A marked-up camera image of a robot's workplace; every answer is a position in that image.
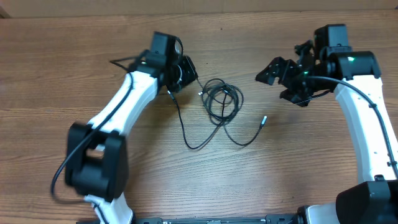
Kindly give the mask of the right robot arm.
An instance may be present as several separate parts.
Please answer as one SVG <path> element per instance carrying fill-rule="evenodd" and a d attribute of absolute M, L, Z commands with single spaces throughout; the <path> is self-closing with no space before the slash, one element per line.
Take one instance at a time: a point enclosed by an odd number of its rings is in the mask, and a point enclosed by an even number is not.
<path fill-rule="evenodd" d="M 370 51 L 355 51 L 344 24 L 328 24 L 295 46 L 298 60 L 274 58 L 256 75 L 284 86 L 280 97 L 306 107 L 333 93 L 345 116 L 356 154 L 358 184 L 335 201 L 268 215 L 267 223 L 396 223 L 397 138 L 384 103 L 381 69 Z"/>

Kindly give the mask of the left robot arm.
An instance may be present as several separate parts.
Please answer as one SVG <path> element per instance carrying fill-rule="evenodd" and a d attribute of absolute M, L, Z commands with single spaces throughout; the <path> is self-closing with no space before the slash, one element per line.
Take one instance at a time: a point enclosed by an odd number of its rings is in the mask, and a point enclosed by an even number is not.
<path fill-rule="evenodd" d="M 94 223 L 134 223 L 124 196 L 131 129 L 163 86 L 179 92 L 198 76 L 182 41 L 170 34 L 155 32 L 150 48 L 128 60 L 128 66 L 121 59 L 111 61 L 126 72 L 123 84 L 87 124 L 70 126 L 66 157 L 54 175 L 64 172 L 65 183 L 91 204 Z"/>

